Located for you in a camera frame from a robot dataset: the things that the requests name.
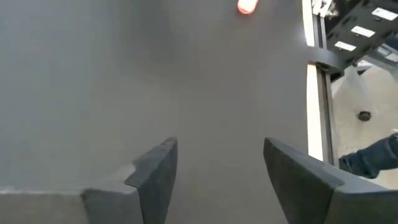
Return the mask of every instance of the small orange object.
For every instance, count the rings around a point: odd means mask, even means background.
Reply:
[[[258,2],[259,0],[238,0],[238,10],[242,14],[249,15],[255,10]]]

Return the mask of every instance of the denim sleeve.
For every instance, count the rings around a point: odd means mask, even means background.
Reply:
[[[398,134],[342,156],[339,165],[340,169],[369,179],[376,178],[381,170],[398,168]]]

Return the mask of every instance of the orange object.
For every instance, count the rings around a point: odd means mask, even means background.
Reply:
[[[258,2],[259,0],[238,0],[238,10],[242,14],[249,15],[255,10]]]

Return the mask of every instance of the floor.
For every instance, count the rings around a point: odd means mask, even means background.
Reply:
[[[364,148],[398,129],[398,101],[395,100],[398,83],[388,72],[377,67],[369,69],[361,78],[369,89],[373,117],[367,122],[356,117],[361,106],[349,85],[343,84],[333,99],[339,156]],[[383,171],[371,181],[398,189],[398,169]]]

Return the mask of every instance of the white floor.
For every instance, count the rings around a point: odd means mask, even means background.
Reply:
[[[373,103],[373,117],[362,122],[357,117],[360,105],[355,93],[345,83],[333,99],[336,132],[339,137],[338,155],[364,148],[398,129],[398,83],[386,71],[373,67],[365,72],[363,78],[369,88]],[[390,189],[398,189],[398,169],[381,172],[372,180]]]

